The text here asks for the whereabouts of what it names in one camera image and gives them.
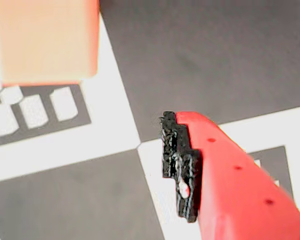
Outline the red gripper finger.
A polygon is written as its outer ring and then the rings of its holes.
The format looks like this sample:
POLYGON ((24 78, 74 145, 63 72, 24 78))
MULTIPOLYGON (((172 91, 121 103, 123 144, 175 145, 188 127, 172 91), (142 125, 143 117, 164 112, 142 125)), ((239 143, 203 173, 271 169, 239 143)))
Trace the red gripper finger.
POLYGON ((300 240, 300 211, 252 157, 206 116, 165 111, 162 176, 176 212, 203 240, 300 240))

